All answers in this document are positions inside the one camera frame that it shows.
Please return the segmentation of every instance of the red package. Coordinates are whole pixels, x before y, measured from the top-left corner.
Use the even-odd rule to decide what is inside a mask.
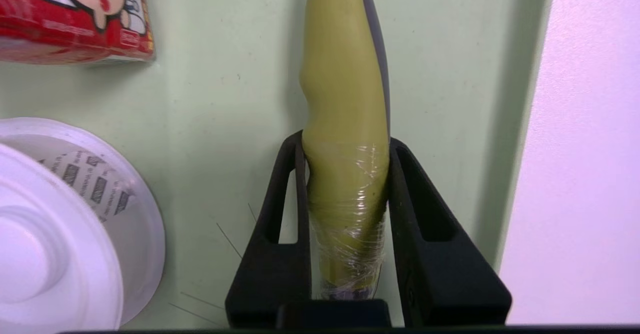
[[[146,0],[0,0],[0,60],[30,64],[150,61]]]

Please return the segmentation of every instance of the white surface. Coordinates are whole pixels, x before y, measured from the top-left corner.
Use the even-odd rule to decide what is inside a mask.
[[[640,323],[640,0],[553,0],[500,276],[510,324]]]
[[[153,190],[167,264],[158,293],[127,328],[225,327],[235,249],[247,245],[281,142],[306,122],[298,85],[306,0],[148,1],[156,63],[0,64],[0,117],[87,129]],[[495,263],[545,2],[375,4],[389,60],[391,135],[409,145]],[[288,198],[287,218],[293,203]],[[288,236],[291,222],[284,225]],[[386,252],[378,296],[400,324],[388,240]]]
[[[113,330],[137,315],[160,283],[165,256],[160,212],[140,175],[99,138],[52,120],[0,120],[0,145],[0,166],[10,168],[0,174],[0,292],[11,294],[0,297],[0,330]],[[135,196],[103,223],[76,191],[38,163],[78,150],[105,161],[95,167],[99,175],[109,181],[119,176]],[[115,176],[108,174],[111,168]],[[101,249],[78,250],[92,247],[87,240]],[[53,309],[58,306],[62,312]]]
[[[22,303],[54,286],[69,265],[63,243],[38,213],[0,207],[0,303]]]

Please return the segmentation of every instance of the gray strip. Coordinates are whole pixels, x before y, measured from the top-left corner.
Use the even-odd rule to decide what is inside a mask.
[[[376,6],[373,0],[362,0],[366,20],[373,38],[375,54],[377,54],[377,65],[380,67],[382,77],[382,90],[384,90],[384,105],[386,106],[386,132],[391,137],[391,107],[389,99],[389,68],[387,67],[387,52],[385,51],[385,41],[382,38],[382,29],[376,13]]]

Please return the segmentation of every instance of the black holder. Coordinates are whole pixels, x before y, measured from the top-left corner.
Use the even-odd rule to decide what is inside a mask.
[[[508,289],[409,148],[392,138],[389,154],[389,211],[406,327],[505,324],[512,304]],[[387,306],[381,300],[311,300],[305,163],[299,131],[278,152],[260,216],[226,297],[231,327],[390,327]],[[279,244],[292,170],[298,241]]]

